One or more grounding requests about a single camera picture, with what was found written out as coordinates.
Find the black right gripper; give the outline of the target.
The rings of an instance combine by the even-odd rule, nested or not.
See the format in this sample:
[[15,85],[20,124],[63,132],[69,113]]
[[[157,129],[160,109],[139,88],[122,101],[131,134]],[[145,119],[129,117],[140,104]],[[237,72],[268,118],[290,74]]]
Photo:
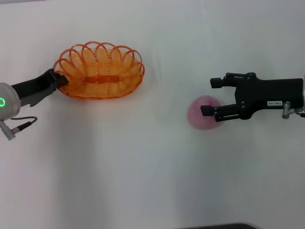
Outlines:
[[212,88],[236,87],[235,104],[212,106],[201,105],[203,116],[212,116],[216,122],[247,120],[260,110],[287,110],[304,106],[304,80],[277,79],[261,80],[255,73],[226,73],[223,78],[212,78]]

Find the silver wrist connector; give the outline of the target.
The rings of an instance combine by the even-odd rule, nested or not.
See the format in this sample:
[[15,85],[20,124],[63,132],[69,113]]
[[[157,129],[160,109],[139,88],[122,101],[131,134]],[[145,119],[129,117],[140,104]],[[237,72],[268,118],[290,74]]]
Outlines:
[[289,101],[283,103],[283,113],[282,118],[288,119],[291,114],[294,114],[295,110],[291,108],[291,103]]
[[13,131],[5,124],[4,121],[0,121],[0,129],[4,133],[4,135],[7,137],[7,139],[10,141],[13,138],[15,138],[15,134]]

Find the orange woven plastic basket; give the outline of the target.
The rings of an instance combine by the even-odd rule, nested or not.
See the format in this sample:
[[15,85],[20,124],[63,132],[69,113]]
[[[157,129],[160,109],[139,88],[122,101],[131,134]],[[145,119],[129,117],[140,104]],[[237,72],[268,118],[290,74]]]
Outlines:
[[63,51],[54,63],[68,84],[59,90],[83,100],[127,96],[142,83],[145,67],[140,53],[124,45],[90,41]]

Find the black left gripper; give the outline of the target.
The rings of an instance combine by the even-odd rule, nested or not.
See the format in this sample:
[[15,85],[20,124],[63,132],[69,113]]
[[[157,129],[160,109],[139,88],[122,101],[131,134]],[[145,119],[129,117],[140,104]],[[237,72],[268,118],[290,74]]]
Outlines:
[[68,79],[53,69],[47,70],[41,76],[22,83],[12,85],[21,101],[42,100],[69,83]]

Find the pink peach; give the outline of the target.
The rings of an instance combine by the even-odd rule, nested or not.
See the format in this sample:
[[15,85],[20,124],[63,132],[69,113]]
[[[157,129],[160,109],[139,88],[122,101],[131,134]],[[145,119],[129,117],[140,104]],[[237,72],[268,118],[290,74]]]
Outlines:
[[196,98],[188,108],[187,119],[190,125],[199,130],[215,129],[221,125],[212,116],[203,116],[202,105],[220,106],[220,103],[211,96],[204,95]]

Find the dark rounded robot base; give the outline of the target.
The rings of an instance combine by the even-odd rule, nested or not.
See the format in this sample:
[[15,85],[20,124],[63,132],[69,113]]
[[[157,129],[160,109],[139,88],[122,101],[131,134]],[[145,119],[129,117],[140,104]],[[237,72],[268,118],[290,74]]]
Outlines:
[[237,222],[237,223],[228,223],[228,224],[198,226],[198,227],[183,228],[183,229],[260,229],[260,228],[252,224]]

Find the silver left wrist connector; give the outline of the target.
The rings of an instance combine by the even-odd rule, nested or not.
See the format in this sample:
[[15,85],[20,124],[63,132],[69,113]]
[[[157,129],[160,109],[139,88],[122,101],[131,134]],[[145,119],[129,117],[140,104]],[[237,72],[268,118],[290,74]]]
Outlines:
[[7,139],[10,141],[13,138],[15,138],[15,134],[13,131],[5,124],[4,121],[0,121],[0,129],[4,133],[4,135],[7,137]]

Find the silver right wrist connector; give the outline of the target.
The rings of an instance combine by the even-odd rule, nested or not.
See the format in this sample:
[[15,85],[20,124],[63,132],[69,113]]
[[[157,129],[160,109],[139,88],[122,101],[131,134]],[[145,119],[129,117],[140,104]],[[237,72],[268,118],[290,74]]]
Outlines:
[[294,114],[295,110],[291,108],[291,103],[289,101],[283,103],[283,113],[282,118],[288,119],[291,114]]

